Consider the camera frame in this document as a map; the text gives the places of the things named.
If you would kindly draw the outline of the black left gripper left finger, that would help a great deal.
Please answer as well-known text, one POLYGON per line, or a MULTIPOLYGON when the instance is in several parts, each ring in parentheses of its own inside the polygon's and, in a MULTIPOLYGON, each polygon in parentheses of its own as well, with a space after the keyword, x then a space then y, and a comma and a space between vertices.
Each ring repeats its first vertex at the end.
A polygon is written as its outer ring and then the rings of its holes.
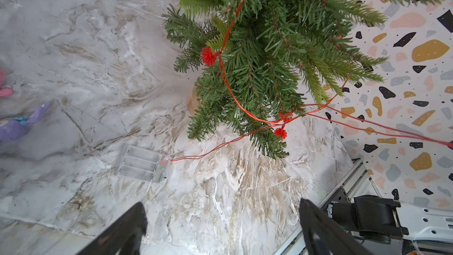
POLYGON ((139 255, 147 225, 145 207, 137 202, 77 255, 139 255))

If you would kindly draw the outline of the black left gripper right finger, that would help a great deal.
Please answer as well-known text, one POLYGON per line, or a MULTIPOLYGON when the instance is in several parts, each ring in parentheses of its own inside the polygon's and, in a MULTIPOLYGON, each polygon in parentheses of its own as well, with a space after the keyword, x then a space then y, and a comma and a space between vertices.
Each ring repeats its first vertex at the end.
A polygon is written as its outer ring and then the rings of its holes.
POLYGON ((310 200, 301 198, 299 221, 310 255, 370 255, 371 252, 349 236, 340 225, 310 200))

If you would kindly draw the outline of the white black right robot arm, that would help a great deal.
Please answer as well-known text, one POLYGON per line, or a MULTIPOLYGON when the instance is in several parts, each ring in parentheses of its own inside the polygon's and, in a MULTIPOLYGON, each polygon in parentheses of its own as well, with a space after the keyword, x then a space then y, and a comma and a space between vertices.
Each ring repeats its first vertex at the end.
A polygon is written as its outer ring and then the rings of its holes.
POLYGON ((453 212, 380 198, 355 197, 353 202, 331 202, 327 214, 343 230, 362 240, 389 244, 402 241, 403 255, 451 255, 453 212))

